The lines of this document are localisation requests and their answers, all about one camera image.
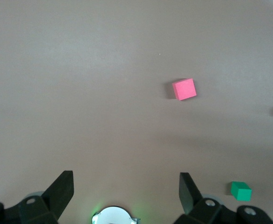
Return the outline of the green foam cube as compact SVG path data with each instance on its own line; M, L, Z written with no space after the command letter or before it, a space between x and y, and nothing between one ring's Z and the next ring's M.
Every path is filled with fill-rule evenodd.
M238 201L250 201L252 189L245 182L232 182L231 194Z

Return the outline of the brown table mat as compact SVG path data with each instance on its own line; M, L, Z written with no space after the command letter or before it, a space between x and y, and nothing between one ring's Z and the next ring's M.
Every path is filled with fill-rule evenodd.
M0 0L0 202L64 170L61 224L173 224L181 172L231 210L245 182L273 220L273 0Z

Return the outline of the pink foam cube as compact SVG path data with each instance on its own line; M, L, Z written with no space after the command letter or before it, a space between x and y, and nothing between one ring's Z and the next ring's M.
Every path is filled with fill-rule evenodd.
M182 101L197 95L194 80L192 78L183 79L172 84L175 97Z

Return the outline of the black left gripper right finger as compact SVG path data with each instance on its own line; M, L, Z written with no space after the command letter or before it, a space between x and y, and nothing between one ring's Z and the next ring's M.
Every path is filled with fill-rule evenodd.
M215 199L204 198L189 173L180 173L179 199L184 214L173 224L273 224L258 207L242 205L234 212Z

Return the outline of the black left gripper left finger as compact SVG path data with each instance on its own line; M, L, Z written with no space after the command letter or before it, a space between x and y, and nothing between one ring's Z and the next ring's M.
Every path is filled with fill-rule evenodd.
M73 195L73 171L63 171L42 194L30 194L10 208L0 202L0 224L59 224Z

